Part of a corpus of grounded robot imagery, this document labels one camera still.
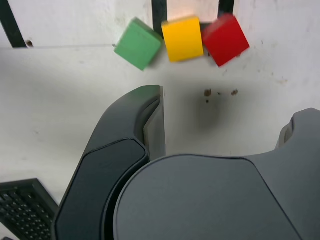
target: cube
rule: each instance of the cube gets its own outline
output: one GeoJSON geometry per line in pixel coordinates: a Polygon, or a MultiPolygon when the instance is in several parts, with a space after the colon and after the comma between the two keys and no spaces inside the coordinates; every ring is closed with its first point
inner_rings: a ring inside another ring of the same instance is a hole
{"type": "Polygon", "coordinates": [[[144,70],[161,48],[163,39],[138,18],[134,18],[114,52],[140,70],[144,70]]]}
{"type": "Polygon", "coordinates": [[[184,61],[204,54],[198,17],[164,22],[162,31],[170,62],[184,61]]]}
{"type": "Polygon", "coordinates": [[[202,41],[219,67],[250,47],[236,17],[229,13],[202,31],[202,41]]]}

